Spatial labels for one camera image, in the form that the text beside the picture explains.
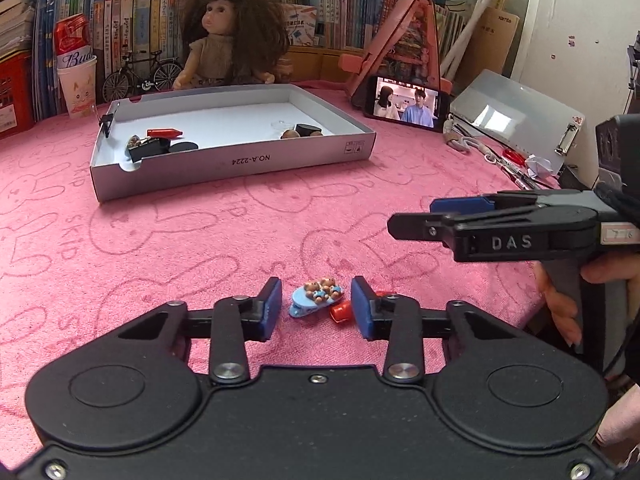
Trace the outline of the grey clipboard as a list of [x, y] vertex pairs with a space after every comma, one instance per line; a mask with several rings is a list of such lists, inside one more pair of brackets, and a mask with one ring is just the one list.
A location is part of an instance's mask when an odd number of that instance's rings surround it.
[[467, 125], [522, 155], [549, 163], [557, 174], [585, 115], [491, 70], [483, 70], [450, 104]]

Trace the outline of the brown haired doll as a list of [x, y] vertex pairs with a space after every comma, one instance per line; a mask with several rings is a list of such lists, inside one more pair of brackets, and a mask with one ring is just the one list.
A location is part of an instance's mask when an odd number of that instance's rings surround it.
[[288, 52], [280, 0], [186, 0], [181, 40], [186, 59], [175, 90], [274, 84]]

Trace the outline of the large black binder clip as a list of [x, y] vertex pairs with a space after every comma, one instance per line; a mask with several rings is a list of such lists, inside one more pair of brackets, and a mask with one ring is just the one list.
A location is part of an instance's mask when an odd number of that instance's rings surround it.
[[169, 139], [161, 139], [161, 138], [142, 138], [144, 139], [144, 143], [140, 146], [140, 148], [133, 148], [132, 150], [128, 150], [130, 159], [133, 162], [138, 162], [142, 158], [153, 157], [158, 155], [163, 155], [168, 153], [168, 148], [170, 147]]

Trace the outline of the large black round lid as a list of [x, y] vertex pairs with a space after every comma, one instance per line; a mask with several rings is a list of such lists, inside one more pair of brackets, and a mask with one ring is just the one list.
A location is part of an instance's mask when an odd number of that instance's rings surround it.
[[193, 142], [179, 142], [171, 144], [168, 148], [169, 153], [181, 153], [188, 151], [196, 151], [198, 149], [198, 144]]

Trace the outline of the smartphone playing video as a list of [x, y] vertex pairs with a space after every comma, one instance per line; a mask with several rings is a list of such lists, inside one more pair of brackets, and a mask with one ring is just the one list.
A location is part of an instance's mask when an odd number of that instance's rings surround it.
[[363, 109], [368, 116], [386, 122], [442, 132], [449, 103], [449, 94], [442, 90], [371, 76]]

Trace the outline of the red plastic basket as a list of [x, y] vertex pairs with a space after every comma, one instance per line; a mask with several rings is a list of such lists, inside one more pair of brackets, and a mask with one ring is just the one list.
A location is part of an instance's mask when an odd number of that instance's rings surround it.
[[1, 59], [0, 136], [6, 138], [32, 128], [32, 55], [14, 51]]

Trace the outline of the small black binder clip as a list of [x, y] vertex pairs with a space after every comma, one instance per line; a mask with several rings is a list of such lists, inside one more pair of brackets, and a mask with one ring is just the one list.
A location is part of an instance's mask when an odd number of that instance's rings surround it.
[[111, 134], [112, 123], [114, 122], [115, 112], [117, 107], [114, 110], [108, 110], [105, 114], [103, 114], [99, 119], [99, 134], [102, 134], [105, 139], [108, 139]]

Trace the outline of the red crayon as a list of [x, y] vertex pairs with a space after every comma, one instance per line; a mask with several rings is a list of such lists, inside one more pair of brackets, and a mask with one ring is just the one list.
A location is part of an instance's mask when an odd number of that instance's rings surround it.
[[336, 324], [352, 321], [356, 313], [363, 313], [369, 305], [367, 301], [360, 301], [356, 304], [357, 309], [354, 310], [352, 303], [349, 300], [345, 300], [344, 296], [337, 292], [329, 292], [324, 299], [328, 305], [329, 316]]
[[161, 138], [161, 139], [178, 139], [183, 135], [181, 130], [175, 128], [152, 128], [146, 130], [146, 136], [148, 138]]

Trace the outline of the white cat paper cup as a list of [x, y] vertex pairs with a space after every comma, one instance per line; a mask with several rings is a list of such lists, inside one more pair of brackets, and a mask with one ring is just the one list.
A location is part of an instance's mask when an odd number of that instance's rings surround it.
[[91, 115], [96, 107], [96, 57], [76, 66], [59, 68], [58, 78], [70, 118]]

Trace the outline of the stack of books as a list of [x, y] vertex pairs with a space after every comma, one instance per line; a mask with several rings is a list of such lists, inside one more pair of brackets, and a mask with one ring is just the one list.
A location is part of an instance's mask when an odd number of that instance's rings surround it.
[[29, 50], [37, 0], [1, 0], [1, 57]]

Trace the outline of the grey cardboard box lid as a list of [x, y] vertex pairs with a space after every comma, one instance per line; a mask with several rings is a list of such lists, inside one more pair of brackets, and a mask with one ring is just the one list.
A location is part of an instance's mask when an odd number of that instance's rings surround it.
[[[294, 84], [250, 84], [146, 94], [122, 99], [111, 134], [98, 133], [90, 172], [96, 199], [105, 203], [143, 193], [266, 172], [358, 162], [370, 157], [376, 133], [344, 110]], [[282, 139], [276, 120], [315, 125], [323, 136]], [[133, 162], [130, 136], [152, 128], [181, 130], [196, 151]]]

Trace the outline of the blue bear hair clip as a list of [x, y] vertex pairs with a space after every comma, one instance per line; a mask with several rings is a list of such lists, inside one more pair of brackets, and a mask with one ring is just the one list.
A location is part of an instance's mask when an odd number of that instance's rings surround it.
[[292, 292], [291, 299], [288, 314], [292, 318], [304, 318], [339, 304], [344, 299], [344, 289], [334, 278], [320, 278], [297, 287]]
[[140, 148], [140, 146], [144, 143], [144, 139], [139, 138], [138, 136], [130, 136], [127, 141], [128, 150], [132, 150], [133, 148]]

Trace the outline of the row of upright books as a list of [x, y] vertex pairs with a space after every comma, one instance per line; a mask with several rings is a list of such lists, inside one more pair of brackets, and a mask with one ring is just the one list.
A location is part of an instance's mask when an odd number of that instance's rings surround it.
[[274, 84], [290, 71], [280, 0], [93, 0], [92, 14], [58, 16], [40, 0], [35, 40], [53, 53], [32, 69], [40, 99], [59, 96], [70, 117], [137, 93]]

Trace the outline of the miniature black bicycle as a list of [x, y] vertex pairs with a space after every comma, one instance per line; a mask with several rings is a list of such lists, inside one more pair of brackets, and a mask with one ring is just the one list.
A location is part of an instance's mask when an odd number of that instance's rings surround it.
[[102, 84], [104, 101], [171, 90], [182, 65], [176, 58], [162, 58], [162, 54], [162, 50], [124, 54], [119, 69], [107, 75]]

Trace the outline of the small black lid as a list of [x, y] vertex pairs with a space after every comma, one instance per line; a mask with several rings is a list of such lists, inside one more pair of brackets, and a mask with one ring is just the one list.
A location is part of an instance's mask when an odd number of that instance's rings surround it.
[[313, 131], [317, 130], [320, 130], [322, 132], [322, 129], [320, 127], [308, 124], [297, 124], [295, 126], [295, 130], [299, 133], [300, 136], [309, 136]]

